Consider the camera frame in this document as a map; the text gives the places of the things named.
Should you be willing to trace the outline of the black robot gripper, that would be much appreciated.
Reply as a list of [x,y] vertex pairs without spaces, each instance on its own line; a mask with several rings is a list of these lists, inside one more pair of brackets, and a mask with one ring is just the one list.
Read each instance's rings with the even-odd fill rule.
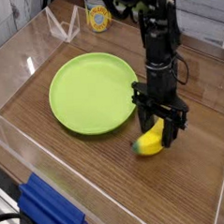
[[172,61],[166,66],[146,65],[146,82],[132,84],[132,102],[137,106],[142,133],[155,124],[155,116],[163,119],[162,145],[170,148],[176,139],[178,129],[185,129],[187,104],[177,95],[177,83],[187,81],[177,79],[178,64]]

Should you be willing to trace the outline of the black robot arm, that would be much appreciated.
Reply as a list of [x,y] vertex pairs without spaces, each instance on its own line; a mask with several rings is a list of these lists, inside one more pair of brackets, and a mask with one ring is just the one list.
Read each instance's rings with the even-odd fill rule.
[[146,82],[132,84],[132,101],[139,112],[142,132],[162,119],[161,144],[172,145],[180,129],[186,129],[187,104],[177,95],[177,85],[187,81],[177,78],[182,60],[177,47],[181,33],[176,18],[175,0],[102,0],[117,19],[129,17],[140,27],[142,45],[146,49],[144,65]]

